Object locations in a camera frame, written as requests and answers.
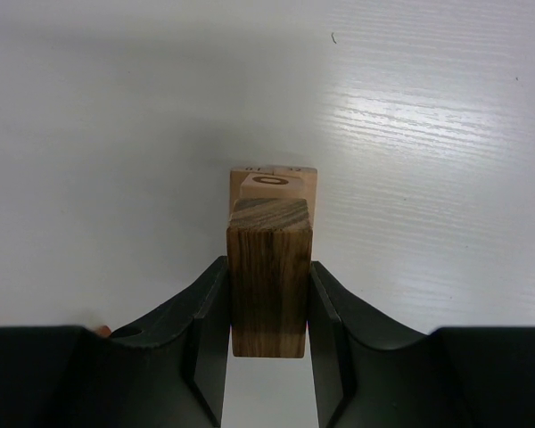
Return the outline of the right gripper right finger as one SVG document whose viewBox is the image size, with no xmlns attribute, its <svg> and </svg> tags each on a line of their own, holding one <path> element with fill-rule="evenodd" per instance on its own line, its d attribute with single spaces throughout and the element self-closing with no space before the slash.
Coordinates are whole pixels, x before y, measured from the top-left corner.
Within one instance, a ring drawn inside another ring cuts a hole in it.
<svg viewBox="0 0 535 428">
<path fill-rule="evenodd" d="M 309 341 L 323 427 L 535 427 L 535 326 L 419 333 L 314 262 Z"/>
</svg>

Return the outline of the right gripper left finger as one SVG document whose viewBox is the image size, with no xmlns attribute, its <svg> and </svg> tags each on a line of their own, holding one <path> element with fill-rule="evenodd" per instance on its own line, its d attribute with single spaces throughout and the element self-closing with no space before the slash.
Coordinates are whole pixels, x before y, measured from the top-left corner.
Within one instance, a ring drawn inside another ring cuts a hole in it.
<svg viewBox="0 0 535 428">
<path fill-rule="evenodd" d="M 225 258 L 102 337 L 0 327 L 0 427 L 217 427 L 229 337 Z"/>
</svg>

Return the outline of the red-brown arch block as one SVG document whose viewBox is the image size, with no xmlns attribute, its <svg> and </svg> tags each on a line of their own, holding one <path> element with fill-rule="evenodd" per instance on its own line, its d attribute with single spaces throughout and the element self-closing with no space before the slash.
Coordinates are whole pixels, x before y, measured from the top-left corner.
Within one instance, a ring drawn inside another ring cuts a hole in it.
<svg viewBox="0 0 535 428">
<path fill-rule="evenodd" d="M 111 329 L 107 325 L 102 325 L 95 329 L 95 333 L 103 338 L 107 338 L 111 335 Z"/>
</svg>

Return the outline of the light wood numbered plank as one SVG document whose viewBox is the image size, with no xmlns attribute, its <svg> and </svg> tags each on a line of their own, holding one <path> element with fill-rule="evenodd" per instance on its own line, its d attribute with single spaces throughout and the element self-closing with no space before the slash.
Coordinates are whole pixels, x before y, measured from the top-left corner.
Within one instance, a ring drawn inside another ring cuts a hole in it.
<svg viewBox="0 0 535 428">
<path fill-rule="evenodd" d="M 274 166 L 274 174 L 281 177 L 297 177 L 304 184 L 303 198 L 308 203 L 309 222 L 312 226 L 315 223 L 316 201 L 317 201 L 317 169 L 300 166 Z"/>
</svg>

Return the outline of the small light wood cube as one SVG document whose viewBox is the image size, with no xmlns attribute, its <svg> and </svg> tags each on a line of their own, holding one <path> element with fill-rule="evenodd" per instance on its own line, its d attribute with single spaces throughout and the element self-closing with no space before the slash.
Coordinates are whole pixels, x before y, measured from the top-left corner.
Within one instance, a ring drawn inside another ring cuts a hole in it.
<svg viewBox="0 0 535 428">
<path fill-rule="evenodd" d="M 297 177 L 281 177 L 252 173 L 240 186 L 241 198 L 303 199 L 304 184 Z"/>
</svg>

